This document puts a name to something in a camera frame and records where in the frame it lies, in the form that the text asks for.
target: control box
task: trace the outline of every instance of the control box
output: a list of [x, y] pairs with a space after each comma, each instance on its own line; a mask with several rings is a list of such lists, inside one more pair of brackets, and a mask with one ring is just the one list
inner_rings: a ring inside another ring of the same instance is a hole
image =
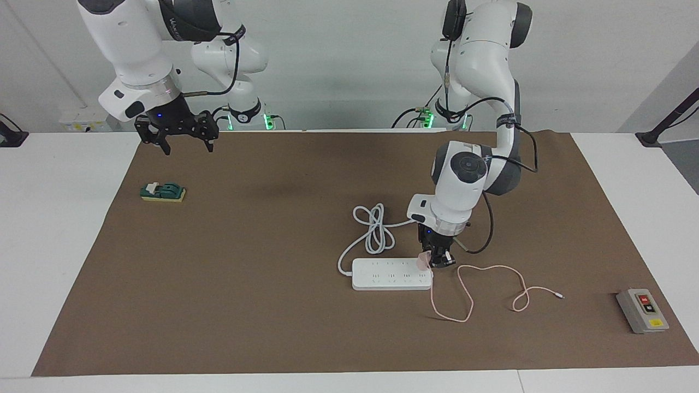
[[617, 301], [634, 333], [653, 333], [669, 328], [668, 321], [649, 290], [630, 289], [620, 292]]

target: power outlet socket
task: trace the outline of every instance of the power outlet socket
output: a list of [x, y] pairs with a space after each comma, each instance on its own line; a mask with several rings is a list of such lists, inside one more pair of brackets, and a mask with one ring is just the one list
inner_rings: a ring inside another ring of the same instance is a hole
[[102, 107], [87, 107], [63, 112], [59, 123], [67, 132], [119, 132], [124, 131], [119, 120]]
[[417, 258], [358, 258], [352, 261], [352, 287], [357, 291], [429, 290], [432, 272]]

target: white power cord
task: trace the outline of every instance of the white power cord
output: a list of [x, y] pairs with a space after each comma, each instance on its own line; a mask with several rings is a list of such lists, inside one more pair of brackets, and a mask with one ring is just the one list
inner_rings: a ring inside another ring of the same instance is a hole
[[[359, 210], [366, 213], [366, 215], [369, 218], [369, 221], [364, 221], [356, 216], [356, 213]], [[369, 254], [380, 254], [385, 250], [392, 249], [396, 245], [396, 238], [394, 238], [391, 231], [389, 231], [389, 228], [402, 227], [403, 225], [415, 222], [413, 220], [408, 220], [400, 222], [398, 224], [384, 224], [384, 212], [385, 208], [383, 203], [377, 203], [376, 206], [374, 206], [371, 210], [367, 209], [364, 206], [356, 206], [354, 210], [352, 210], [352, 217], [354, 217], [354, 220], [357, 221], [359, 224], [367, 225], [368, 231], [364, 235], [360, 236], [358, 239], [353, 241], [352, 244], [347, 246], [347, 248], [345, 248], [345, 251], [343, 251], [343, 253], [340, 255], [340, 258], [338, 259], [338, 271], [344, 276], [352, 277], [352, 272], [343, 270], [343, 259], [345, 258], [345, 255], [347, 255], [347, 253], [354, 246], [359, 244], [359, 242], [364, 240], [364, 248], [366, 249], [366, 252], [368, 252]], [[391, 240], [390, 245], [386, 244], [387, 238]]]

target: white power strip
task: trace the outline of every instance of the white power strip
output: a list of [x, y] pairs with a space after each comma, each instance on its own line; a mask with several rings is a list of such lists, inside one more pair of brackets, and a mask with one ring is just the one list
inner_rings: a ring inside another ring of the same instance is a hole
[[429, 290], [432, 272], [417, 258], [358, 258], [352, 261], [352, 287], [358, 291]]

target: brown paper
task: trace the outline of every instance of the brown paper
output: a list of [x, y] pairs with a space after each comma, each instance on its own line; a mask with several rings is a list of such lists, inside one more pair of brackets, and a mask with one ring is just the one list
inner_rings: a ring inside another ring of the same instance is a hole
[[[655, 280], [567, 134], [536, 133], [541, 171], [491, 197], [495, 236], [461, 263], [507, 264], [464, 278], [471, 321], [435, 317], [428, 292], [356, 292], [336, 270], [366, 231], [356, 205], [405, 219], [413, 194], [431, 194], [435, 151], [492, 134], [225, 134], [208, 154], [171, 138], [172, 155], [138, 148], [102, 230], [60, 313], [35, 376], [293, 373], [679, 366], [699, 364]], [[523, 138], [525, 162], [531, 147]], [[151, 182], [187, 188], [183, 203], [140, 199]], [[487, 210], [459, 238], [480, 247]], [[420, 251], [411, 224], [383, 257]], [[345, 260], [368, 255], [360, 245]], [[646, 287], [670, 329], [632, 334], [614, 293]], [[440, 311], [466, 314], [455, 269], [435, 271]]]

